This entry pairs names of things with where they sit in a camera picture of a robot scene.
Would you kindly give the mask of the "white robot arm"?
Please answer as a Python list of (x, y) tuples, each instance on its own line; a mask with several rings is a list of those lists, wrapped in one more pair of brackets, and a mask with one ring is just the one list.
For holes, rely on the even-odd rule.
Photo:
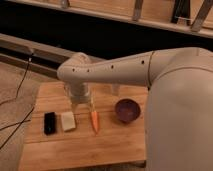
[(87, 83), (145, 86), (147, 171), (213, 171), (213, 52), (186, 47), (98, 63), (76, 53), (57, 70), (70, 95)]

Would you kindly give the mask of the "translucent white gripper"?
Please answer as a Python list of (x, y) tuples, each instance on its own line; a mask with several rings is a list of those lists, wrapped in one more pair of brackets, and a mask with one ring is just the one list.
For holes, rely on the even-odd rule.
[[(77, 84), (65, 84), (65, 90), (67, 95), (70, 98), (71, 111), (76, 114), (78, 104), (88, 103), (91, 100), (91, 93), (89, 86), (86, 83), (77, 83)], [(95, 111), (95, 106), (93, 102), (87, 104), (90, 113)]]

